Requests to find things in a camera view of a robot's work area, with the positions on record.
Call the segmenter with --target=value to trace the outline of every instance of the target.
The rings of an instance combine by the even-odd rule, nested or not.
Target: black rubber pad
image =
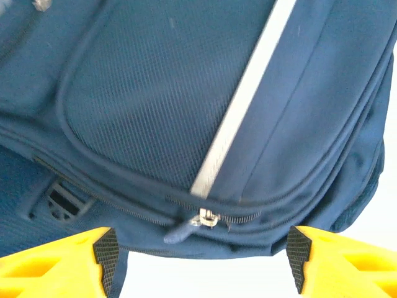
[[[309,261],[311,240],[297,228],[291,227],[287,237],[287,256],[298,293],[302,294],[305,275],[303,265]]]
[[[102,285],[106,296],[112,287],[113,277],[118,260],[119,247],[114,228],[105,233],[94,243],[94,254],[97,264],[102,265]]]

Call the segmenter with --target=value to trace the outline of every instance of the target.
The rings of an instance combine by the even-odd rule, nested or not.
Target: navy blue fabric
[[[269,256],[291,225],[350,225],[383,169],[392,0],[297,1],[210,197],[187,191],[272,3],[54,1],[0,68],[0,144],[51,170],[5,151],[1,251],[105,225],[125,250]],[[50,216],[57,176],[96,198],[75,222]],[[201,207],[253,220],[164,243]]]

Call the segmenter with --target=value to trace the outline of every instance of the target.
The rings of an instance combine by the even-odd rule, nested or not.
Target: yellow plastic object
[[[117,258],[117,239],[111,228],[21,251],[0,258],[0,297],[106,297]]]
[[[397,253],[310,227],[292,227],[287,256],[310,298],[396,298]]]

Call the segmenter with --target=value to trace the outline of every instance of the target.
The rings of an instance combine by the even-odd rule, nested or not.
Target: white background
[[[375,197],[353,226],[342,234],[397,251],[396,129],[397,75],[394,75],[385,131],[385,170]],[[167,259],[130,253],[121,298],[164,296],[299,297],[285,250],[271,258],[215,261]]]

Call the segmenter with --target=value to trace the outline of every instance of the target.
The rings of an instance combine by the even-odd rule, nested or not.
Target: front pocket
[[[188,190],[272,4],[121,1],[65,71],[66,136],[107,170]]]
[[[20,117],[51,103],[64,63],[102,1],[52,1],[38,7],[43,11],[34,3],[0,4],[0,112]]]

